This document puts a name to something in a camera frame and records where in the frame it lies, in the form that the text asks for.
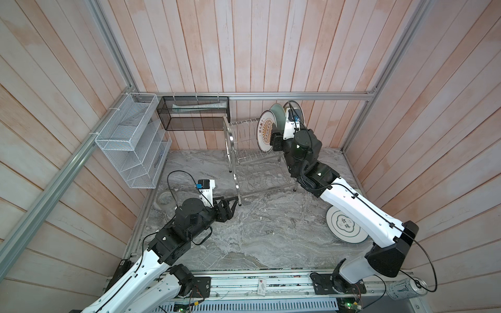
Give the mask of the pale green flower plate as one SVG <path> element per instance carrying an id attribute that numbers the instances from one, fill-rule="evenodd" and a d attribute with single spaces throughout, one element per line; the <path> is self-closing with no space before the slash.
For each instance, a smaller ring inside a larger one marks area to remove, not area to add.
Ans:
<path id="1" fill-rule="evenodd" d="M 275 103 L 270 108 L 270 111 L 275 116 L 276 126 L 280 131 L 284 130 L 285 122 L 286 122 L 286 113 L 282 105 L 279 103 Z"/>

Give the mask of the small orange sunburst plate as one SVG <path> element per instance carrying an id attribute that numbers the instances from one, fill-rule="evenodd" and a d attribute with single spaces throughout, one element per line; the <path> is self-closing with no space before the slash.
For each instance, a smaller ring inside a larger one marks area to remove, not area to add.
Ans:
<path id="1" fill-rule="evenodd" d="M 263 153 L 268 153 L 272 150 L 271 136 L 273 128 L 277 126 L 277 119 L 271 110 L 266 110 L 258 119 L 257 124 L 257 141 L 258 147 Z"/>

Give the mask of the large orange sunburst plate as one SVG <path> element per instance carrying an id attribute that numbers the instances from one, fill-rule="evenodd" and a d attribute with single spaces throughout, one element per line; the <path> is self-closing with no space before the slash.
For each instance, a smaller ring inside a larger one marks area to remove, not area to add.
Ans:
<path id="1" fill-rule="evenodd" d="M 286 120 L 288 122 L 295 122 L 295 124 L 300 127 L 304 120 L 304 114 L 299 103 L 290 100 L 283 106 L 283 109 L 285 111 Z"/>

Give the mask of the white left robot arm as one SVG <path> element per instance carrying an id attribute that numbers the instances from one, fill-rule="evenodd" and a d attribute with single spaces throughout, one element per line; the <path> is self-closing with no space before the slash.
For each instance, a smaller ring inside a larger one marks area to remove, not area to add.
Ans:
<path id="1" fill-rule="evenodd" d="M 149 312 L 177 296 L 194 290 L 194 275 L 176 261 L 195 244 L 195 238 L 211 230 L 214 222 L 226 222 L 235 213 L 236 197 L 216 197 L 206 206 L 189 198 L 158 232 L 140 259 L 85 312 Z"/>

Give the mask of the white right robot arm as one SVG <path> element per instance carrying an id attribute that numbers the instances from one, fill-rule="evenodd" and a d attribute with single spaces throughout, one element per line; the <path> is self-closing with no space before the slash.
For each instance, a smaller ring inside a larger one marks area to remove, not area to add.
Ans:
<path id="1" fill-rule="evenodd" d="M 338 208 L 373 240 L 373 247 L 352 258 L 343 259 L 331 275 L 333 289 L 346 293 L 369 276 L 396 277 L 418 234 L 418 226 L 401 222 L 386 214 L 357 193 L 334 169 L 318 161 L 322 144 L 311 130 L 283 134 L 272 128 L 270 143 L 284 154 L 291 177 L 315 197 Z"/>

